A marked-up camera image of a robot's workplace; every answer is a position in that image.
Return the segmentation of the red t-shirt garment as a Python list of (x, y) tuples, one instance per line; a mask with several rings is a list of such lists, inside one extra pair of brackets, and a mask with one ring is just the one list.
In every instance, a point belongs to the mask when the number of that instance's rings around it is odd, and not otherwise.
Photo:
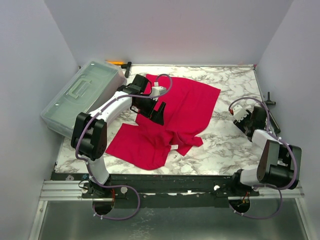
[(159, 83), (171, 90), (160, 97), (165, 102), (164, 125), (138, 114), (136, 125), (122, 124), (106, 153), (144, 170), (165, 165), (172, 145), (185, 156), (192, 147), (200, 147), (198, 136), (209, 125), (220, 89), (192, 79), (160, 77)]

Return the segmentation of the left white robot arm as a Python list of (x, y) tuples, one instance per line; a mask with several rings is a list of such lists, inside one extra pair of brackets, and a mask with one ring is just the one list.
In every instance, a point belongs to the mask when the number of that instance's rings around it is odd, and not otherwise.
[(75, 157), (85, 162), (89, 179), (95, 183), (93, 191), (99, 197), (107, 197), (111, 191), (107, 182), (110, 174), (103, 158), (107, 149), (108, 125), (122, 112), (132, 108), (148, 120), (164, 125), (166, 103), (161, 102), (159, 107), (156, 105), (159, 98), (170, 90), (170, 86), (160, 86), (158, 81), (150, 82), (137, 74), (132, 83), (118, 87), (102, 106), (90, 113), (77, 115), (70, 144), (75, 149)]

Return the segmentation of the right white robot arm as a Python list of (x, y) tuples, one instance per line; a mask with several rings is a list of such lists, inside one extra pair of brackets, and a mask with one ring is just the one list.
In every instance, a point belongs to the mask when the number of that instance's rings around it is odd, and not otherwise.
[(240, 129), (248, 140), (262, 149), (258, 166), (239, 169), (232, 176), (230, 191), (241, 196), (248, 187), (272, 185), (277, 188), (293, 190), (299, 183), (302, 149), (288, 145), (290, 149), (273, 138), (266, 131), (267, 113), (264, 108), (255, 106), (253, 111), (236, 105), (231, 108), (235, 120), (233, 124)]

